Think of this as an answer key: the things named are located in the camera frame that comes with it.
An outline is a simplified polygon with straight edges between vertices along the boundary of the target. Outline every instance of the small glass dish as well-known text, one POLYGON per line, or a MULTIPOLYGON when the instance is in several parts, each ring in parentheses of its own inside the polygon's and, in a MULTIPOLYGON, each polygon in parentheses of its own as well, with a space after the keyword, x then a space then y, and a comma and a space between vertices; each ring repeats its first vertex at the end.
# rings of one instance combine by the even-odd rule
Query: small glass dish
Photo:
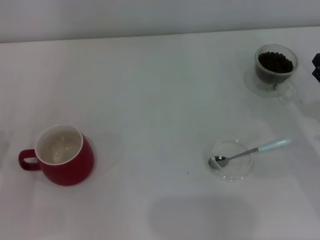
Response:
MULTIPOLYGON (((212 156, 224 156, 230 158, 234 155, 247 151, 245 147, 238 139, 236 140, 222 140, 218 141, 213 149, 212 156)), ((244 155, 229 161, 229 163, 220 167, 216 161, 212 161, 212 172, 217 177, 226 180, 228 182, 236 182, 243 179, 253 169, 253 157, 252 154, 244 155)))
POLYGON ((255 73, 260 80, 260 88, 263 88, 266 91, 274 91, 276 90, 279 84, 284 83, 287 79, 291 78, 293 74, 298 69, 298 58, 296 54, 286 48, 285 46, 277 45, 277 44, 269 44, 260 47, 255 53, 255 73), (279 53, 283 54, 288 60, 290 60, 293 64, 293 70, 286 73, 278 73, 274 71, 270 71, 261 65, 259 62, 259 55, 263 53, 279 53))

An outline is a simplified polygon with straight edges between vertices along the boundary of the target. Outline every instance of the glass cup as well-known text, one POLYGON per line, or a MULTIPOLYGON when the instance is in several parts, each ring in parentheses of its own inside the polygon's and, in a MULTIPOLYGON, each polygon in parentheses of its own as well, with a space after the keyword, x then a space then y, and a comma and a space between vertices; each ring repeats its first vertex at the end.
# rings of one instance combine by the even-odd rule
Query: glass cup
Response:
POLYGON ((299 62, 293 51, 277 44, 264 45, 256 51, 254 60, 255 85, 259 89, 277 96, 282 103, 288 103, 296 97, 298 91, 296 86, 290 81, 290 78, 296 73, 299 62), (266 69, 259 62, 259 55, 267 52, 283 54, 292 62, 293 70, 291 72, 278 73, 266 69))

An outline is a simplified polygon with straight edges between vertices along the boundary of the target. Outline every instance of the glass cup handle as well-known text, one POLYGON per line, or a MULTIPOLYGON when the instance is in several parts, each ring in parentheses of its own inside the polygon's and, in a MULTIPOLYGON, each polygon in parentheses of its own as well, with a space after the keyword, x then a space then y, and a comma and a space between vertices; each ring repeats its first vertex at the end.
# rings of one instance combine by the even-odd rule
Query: glass cup handle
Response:
POLYGON ((279 91, 278 99, 283 104, 288 104, 295 99, 299 99, 297 87, 290 80, 280 84, 277 90, 279 91))

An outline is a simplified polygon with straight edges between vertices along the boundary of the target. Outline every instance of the white spoon handle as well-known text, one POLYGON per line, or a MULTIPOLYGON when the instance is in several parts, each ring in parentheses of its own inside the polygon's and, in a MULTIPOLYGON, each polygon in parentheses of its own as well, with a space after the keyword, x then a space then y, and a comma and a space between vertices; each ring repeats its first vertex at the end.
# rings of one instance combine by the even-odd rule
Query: white spoon handle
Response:
POLYGON ((286 138, 282 138, 267 144, 264 144, 262 146, 258 146, 258 152, 263 152, 266 150, 270 150, 270 149, 274 149, 274 148, 278 148, 278 147, 282 147, 282 146, 286 146, 289 145, 292 142, 291 138, 286 137, 286 138))

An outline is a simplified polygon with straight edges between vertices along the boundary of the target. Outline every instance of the spoon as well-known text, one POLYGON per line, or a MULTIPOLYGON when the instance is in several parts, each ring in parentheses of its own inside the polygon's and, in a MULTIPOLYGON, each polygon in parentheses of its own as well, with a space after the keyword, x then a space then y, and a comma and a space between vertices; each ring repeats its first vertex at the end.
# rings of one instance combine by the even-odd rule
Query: spoon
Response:
POLYGON ((273 141, 273 142, 269 142, 269 143, 264 144, 262 146, 258 146, 258 147, 252 148, 252 149, 250 149, 248 151, 244 151, 244 152, 239 153, 237 155, 234 155, 232 157, 224 157, 224 156, 210 157, 208 163, 209 163, 210 168, 219 169, 219 167, 215 163, 217 163, 220 166, 220 168, 223 168, 232 159, 235 159, 235 158, 238 158, 238 157, 241 157, 241 156, 244 156, 244 155, 252 154, 252 153, 255 153, 255 152, 263 152, 263 151, 266 151, 266 150, 270 150, 270 149, 286 146, 286 145, 290 144, 291 142, 292 142, 292 140, 289 137, 282 138, 282 139, 279 139, 279 140, 276 140, 276 141, 273 141))

